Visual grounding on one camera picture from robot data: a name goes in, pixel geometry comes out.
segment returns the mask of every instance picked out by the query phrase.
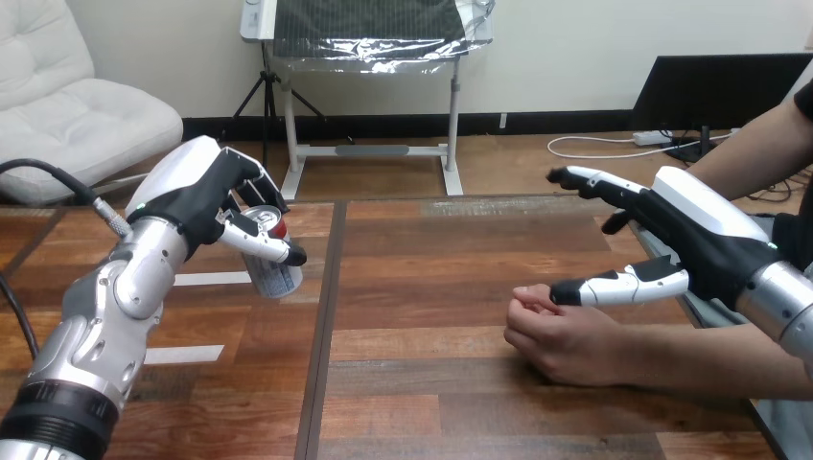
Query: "silver robotic arm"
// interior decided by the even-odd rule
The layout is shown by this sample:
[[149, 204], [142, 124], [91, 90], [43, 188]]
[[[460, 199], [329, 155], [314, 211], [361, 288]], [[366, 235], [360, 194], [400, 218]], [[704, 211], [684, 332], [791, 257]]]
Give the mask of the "silver robotic arm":
[[780, 259], [756, 223], [688, 172], [664, 167], [651, 189], [606, 172], [580, 167], [553, 170], [548, 180], [584, 198], [619, 208], [604, 224], [613, 234], [631, 219], [680, 256], [627, 265], [566, 280], [551, 287], [557, 304], [647, 302], [692, 291], [719, 299], [742, 313], [788, 354], [805, 363], [813, 379], [813, 283]]
[[122, 239], [66, 291], [62, 321], [0, 423], [0, 460], [104, 456], [164, 297], [201, 244], [222, 241], [274, 262], [306, 262], [300, 247], [243, 216], [233, 189], [250, 206], [288, 211], [258, 162], [210, 138], [184, 144], [155, 167], [127, 207]]

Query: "human hand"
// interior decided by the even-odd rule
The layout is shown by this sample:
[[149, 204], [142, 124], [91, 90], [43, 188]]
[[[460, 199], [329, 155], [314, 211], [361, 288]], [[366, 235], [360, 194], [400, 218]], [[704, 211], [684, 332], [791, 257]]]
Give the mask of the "human hand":
[[550, 287], [517, 287], [508, 304], [505, 340], [550, 379], [574, 385], [624, 382], [628, 332], [592, 307], [558, 306]]

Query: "soda can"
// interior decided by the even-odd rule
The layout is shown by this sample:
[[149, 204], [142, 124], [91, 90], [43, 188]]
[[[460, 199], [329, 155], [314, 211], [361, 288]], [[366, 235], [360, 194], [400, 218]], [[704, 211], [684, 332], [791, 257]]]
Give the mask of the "soda can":
[[[243, 211], [243, 215], [259, 223], [261, 231], [268, 232], [270, 237], [290, 242], [282, 213], [274, 206], [255, 206]], [[263, 297], [279, 299], [302, 284], [302, 268], [298, 266], [277, 264], [250, 254], [243, 254], [243, 260], [251, 283]]]

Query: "human arm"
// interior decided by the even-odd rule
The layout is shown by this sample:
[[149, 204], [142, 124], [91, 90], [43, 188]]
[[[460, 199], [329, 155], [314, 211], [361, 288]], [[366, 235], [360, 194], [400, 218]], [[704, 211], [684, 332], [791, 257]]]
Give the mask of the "human arm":
[[548, 295], [544, 285], [515, 289], [505, 339], [555, 381], [813, 400], [802, 362], [753, 325], [625, 326], [594, 308], [556, 306]]
[[763, 190], [813, 163], [813, 82], [745, 125], [688, 171], [727, 199]]

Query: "chair cushion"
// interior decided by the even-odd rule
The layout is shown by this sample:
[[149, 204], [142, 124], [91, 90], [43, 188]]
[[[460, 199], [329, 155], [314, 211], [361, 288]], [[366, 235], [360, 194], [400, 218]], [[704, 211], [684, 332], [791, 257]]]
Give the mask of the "chair cushion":
[[[80, 80], [0, 112], [0, 162], [35, 158], [92, 185], [171, 150], [182, 131], [174, 109], [149, 94], [106, 80]], [[0, 192], [30, 204], [70, 195], [51, 175], [33, 168], [1, 174]]]
[[0, 0], [0, 110], [93, 78], [93, 61], [64, 0]]

